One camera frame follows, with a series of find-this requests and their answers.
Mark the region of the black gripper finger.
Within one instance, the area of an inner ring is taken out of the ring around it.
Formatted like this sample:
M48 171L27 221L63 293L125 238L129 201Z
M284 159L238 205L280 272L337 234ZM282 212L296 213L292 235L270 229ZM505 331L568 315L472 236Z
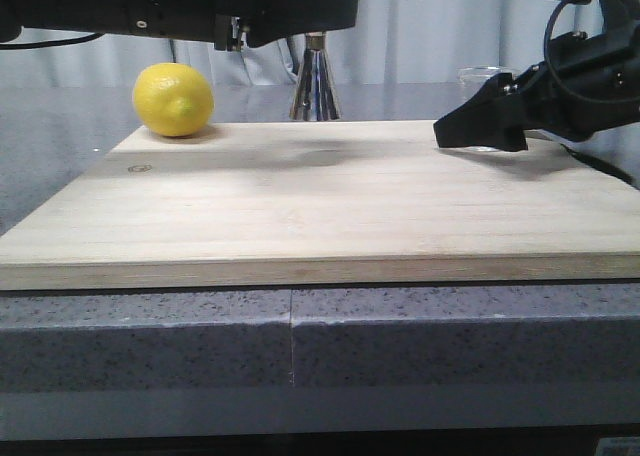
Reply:
M356 24L359 0L256 0L243 21L250 46L306 33L343 30Z

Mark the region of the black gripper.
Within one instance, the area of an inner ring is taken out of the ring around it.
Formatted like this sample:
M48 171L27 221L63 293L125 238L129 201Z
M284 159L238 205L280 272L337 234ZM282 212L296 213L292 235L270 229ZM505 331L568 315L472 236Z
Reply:
M594 36L579 30L554 36L565 7L592 0L555 1L542 61L518 77L490 77L438 119L433 128L439 148L519 152L528 149L528 129L583 142L639 120L639 0L598 0L603 27Z
M62 45L103 34L213 42L249 14L250 0L1 0L1 48L32 47L16 41L26 28L87 34Z

